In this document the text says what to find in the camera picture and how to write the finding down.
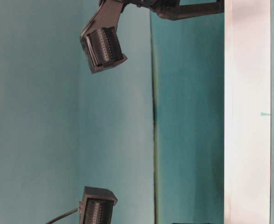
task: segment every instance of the black cable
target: black cable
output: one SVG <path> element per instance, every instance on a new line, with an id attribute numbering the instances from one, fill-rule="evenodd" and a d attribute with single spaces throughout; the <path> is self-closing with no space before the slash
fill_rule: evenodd
<path id="1" fill-rule="evenodd" d="M 69 216 L 69 215 L 71 215 L 71 214 L 73 214 L 73 213 L 75 213 L 75 212 L 77 212 L 77 211 L 78 211 L 78 209 L 73 209 L 73 210 L 71 210 L 71 211 L 68 211 L 67 213 L 64 213 L 63 215 L 58 216 L 58 217 L 52 219 L 51 221 L 47 222 L 46 224 L 55 223 L 56 221 L 58 221 L 58 220 L 60 220 L 60 219 L 62 219 L 62 218 L 65 218 L 65 217 L 67 217 L 67 216 Z"/>

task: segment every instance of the black object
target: black object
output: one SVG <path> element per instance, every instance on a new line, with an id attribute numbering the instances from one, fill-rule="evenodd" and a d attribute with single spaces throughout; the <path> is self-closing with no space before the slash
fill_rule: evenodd
<path id="1" fill-rule="evenodd" d="M 117 198 L 110 190 L 85 187 L 78 209 L 56 217 L 46 224 L 52 224 L 77 211 L 80 213 L 79 224 L 110 224 L 113 206 L 116 203 Z"/>
<path id="2" fill-rule="evenodd" d="M 180 0 L 99 0 L 99 9 L 80 35 L 92 73 L 116 67 L 127 60 L 122 53 L 116 31 L 120 14 L 130 3 L 149 8 L 160 18 L 168 20 L 224 12 L 224 0 L 184 6 L 180 5 Z"/>

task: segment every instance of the white panel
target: white panel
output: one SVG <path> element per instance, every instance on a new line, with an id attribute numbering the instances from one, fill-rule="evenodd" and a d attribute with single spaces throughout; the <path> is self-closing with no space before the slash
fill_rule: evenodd
<path id="1" fill-rule="evenodd" d="M 225 1 L 225 224 L 269 224 L 270 0 Z"/>

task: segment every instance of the white board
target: white board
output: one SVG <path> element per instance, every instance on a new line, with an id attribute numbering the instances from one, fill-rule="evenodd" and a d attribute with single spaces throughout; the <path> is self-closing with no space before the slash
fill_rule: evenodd
<path id="1" fill-rule="evenodd" d="M 225 1 L 225 224 L 270 223 L 270 3 Z"/>

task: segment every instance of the teal wall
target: teal wall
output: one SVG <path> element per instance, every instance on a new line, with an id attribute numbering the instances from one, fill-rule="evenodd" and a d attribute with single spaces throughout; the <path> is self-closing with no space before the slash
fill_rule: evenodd
<path id="1" fill-rule="evenodd" d="M 0 0 L 0 224 L 77 206 L 80 8 Z"/>
<path id="2" fill-rule="evenodd" d="M 84 1 L 82 26 L 97 9 Z M 85 185 L 118 198 L 112 224 L 153 224 L 153 112 L 150 12 L 127 6 L 118 31 L 122 65 L 91 74 L 80 55 L 79 196 Z"/>
<path id="3" fill-rule="evenodd" d="M 151 25 L 157 223 L 223 223 L 224 15 Z"/>

